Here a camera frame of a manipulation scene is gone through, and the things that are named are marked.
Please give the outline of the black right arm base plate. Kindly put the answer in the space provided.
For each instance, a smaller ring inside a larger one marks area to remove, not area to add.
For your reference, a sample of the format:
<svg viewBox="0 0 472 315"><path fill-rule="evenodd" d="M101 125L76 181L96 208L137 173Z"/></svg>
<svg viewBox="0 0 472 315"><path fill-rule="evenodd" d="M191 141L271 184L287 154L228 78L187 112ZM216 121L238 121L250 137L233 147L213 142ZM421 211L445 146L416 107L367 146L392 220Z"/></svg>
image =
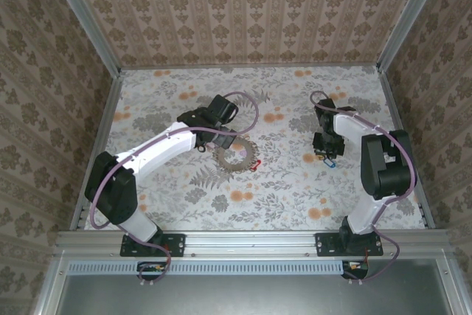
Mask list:
<svg viewBox="0 0 472 315"><path fill-rule="evenodd" d="M316 253L319 257L360 257L384 254L381 238L372 232L365 235L342 237L338 232L316 233Z"/></svg>

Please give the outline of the aluminium frame post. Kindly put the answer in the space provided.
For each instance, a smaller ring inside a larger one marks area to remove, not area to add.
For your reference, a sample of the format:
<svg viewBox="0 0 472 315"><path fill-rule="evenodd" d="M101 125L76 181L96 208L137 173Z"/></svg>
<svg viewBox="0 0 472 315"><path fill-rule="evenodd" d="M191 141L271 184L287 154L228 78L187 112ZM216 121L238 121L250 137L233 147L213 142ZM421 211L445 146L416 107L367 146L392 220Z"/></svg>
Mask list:
<svg viewBox="0 0 472 315"><path fill-rule="evenodd" d="M113 79L119 77L121 65L108 44L105 33L100 29L91 7L86 0L67 0L72 11L76 15L80 25L85 30L89 40L93 44L97 54Z"/></svg>
<svg viewBox="0 0 472 315"><path fill-rule="evenodd" d="M406 40L406 36L412 29L417 17L421 13L426 1L427 0L408 0L406 2L398 22L394 26L392 33L377 60L377 69L380 73L385 72L392 63L401 45Z"/></svg>

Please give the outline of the aluminium mounting rail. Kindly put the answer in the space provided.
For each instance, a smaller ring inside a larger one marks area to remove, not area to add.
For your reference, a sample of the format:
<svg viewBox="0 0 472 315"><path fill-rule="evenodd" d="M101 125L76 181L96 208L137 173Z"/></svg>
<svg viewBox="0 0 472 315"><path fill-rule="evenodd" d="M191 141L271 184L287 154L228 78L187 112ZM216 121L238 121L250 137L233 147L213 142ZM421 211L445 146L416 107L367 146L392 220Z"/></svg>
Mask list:
<svg viewBox="0 0 472 315"><path fill-rule="evenodd" d="M315 259L325 248L320 231L184 231L185 260L302 260ZM441 229L381 230L383 255L389 259L400 247L400 259L452 258L454 248ZM53 258L118 260L123 234L118 231L60 232Z"/></svg>

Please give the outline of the grey metal panel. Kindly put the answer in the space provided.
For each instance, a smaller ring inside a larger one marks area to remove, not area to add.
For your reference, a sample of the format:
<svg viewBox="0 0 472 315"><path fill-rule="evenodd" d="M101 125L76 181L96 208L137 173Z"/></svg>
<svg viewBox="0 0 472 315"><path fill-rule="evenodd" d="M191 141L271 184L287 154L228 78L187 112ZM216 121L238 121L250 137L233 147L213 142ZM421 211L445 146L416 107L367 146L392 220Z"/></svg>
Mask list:
<svg viewBox="0 0 472 315"><path fill-rule="evenodd" d="M68 277L57 315L452 315L437 267L398 261L377 279L340 276Z"/></svg>

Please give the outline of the metal disc with key rings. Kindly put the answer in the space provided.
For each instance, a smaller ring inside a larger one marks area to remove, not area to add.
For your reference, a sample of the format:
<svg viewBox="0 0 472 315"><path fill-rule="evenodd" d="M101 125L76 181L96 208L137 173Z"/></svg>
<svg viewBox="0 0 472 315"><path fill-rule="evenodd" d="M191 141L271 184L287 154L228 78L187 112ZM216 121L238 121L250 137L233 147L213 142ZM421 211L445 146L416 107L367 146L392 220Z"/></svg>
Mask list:
<svg viewBox="0 0 472 315"><path fill-rule="evenodd" d="M246 157L240 156L239 152L247 152ZM249 168L258 160L257 145L247 139L237 137L229 148L217 148L214 151L214 159L227 173L242 173L250 171Z"/></svg>

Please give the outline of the aluminium table side rail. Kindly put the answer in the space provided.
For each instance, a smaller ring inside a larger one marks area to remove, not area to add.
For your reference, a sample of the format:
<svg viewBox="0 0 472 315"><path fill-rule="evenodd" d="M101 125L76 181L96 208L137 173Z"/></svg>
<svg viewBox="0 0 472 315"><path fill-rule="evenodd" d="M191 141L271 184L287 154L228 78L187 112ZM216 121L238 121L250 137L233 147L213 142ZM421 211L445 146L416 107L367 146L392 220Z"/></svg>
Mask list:
<svg viewBox="0 0 472 315"><path fill-rule="evenodd" d="M106 148L108 135L111 130L114 114L117 108L117 103L119 101L120 93L122 90L122 82L123 76L121 72L111 81L110 92L106 100L99 128L97 129L97 135L94 141L94 146L92 148L91 157L86 168L83 183L80 188L80 193L77 200L77 205L74 209L74 214L69 227L70 231L82 229L86 224L86 218L88 215L90 204L89 200L85 196L86 186L89 181L89 177L91 175L96 156L102 151L104 151Z"/></svg>
<svg viewBox="0 0 472 315"><path fill-rule="evenodd" d="M382 85L382 89L386 98L386 104L388 105L389 113L391 115L393 124L397 129L403 129L403 123L401 121L400 114L396 106L396 102L395 102L391 87L389 85L386 73L383 71L379 71L378 75L379 75L379 80ZM423 223L425 227L427 229L435 229L436 225L435 225L432 213L431 213L431 209L428 205L428 200L426 198L426 194L423 189L423 185L421 183L419 173L417 173L417 184L416 184L416 187L414 188L414 196L417 199L417 204L419 206L419 210L422 215Z"/></svg>

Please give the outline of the aluminium table end rail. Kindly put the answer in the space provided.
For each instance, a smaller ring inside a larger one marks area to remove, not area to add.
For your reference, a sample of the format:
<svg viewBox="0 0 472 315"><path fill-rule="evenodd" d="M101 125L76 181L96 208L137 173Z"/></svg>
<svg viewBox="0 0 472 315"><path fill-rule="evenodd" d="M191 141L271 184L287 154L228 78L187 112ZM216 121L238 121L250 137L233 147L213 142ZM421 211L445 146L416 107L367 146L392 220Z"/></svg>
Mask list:
<svg viewBox="0 0 472 315"><path fill-rule="evenodd" d="M319 67L343 67L350 68L355 66L373 66L377 67L378 64L374 62L354 62L354 63L233 63L233 64L194 64L194 65L166 65L166 66L123 66L120 71L133 71L133 70L161 70L161 69L236 69L236 68L271 68L271 67L282 67L282 68L319 68Z"/></svg>

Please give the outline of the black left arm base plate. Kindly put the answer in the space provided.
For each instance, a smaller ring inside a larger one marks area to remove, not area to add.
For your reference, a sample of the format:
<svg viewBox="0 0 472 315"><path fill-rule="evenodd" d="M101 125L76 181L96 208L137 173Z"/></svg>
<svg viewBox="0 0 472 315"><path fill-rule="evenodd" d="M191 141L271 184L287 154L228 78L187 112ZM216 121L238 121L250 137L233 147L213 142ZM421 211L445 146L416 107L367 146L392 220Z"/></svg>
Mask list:
<svg viewBox="0 0 472 315"><path fill-rule="evenodd" d="M121 257L165 257L166 254L161 249L168 251L171 257L183 257L185 250L185 234L160 234L149 241L135 241L129 235L124 235L119 254Z"/></svg>

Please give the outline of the black connector board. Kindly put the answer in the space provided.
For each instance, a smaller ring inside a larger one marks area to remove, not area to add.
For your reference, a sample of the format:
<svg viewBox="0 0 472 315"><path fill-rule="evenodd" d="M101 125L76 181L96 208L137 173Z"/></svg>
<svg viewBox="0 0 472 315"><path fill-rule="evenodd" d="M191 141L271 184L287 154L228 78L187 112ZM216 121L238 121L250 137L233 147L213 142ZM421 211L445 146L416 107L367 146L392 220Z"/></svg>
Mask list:
<svg viewBox="0 0 472 315"><path fill-rule="evenodd" d="M165 261L138 262L136 265L137 277L144 283L156 281L167 268Z"/></svg>
<svg viewBox="0 0 472 315"><path fill-rule="evenodd" d="M363 280L367 277L369 271L368 260L343 261L342 277L347 280Z"/></svg>

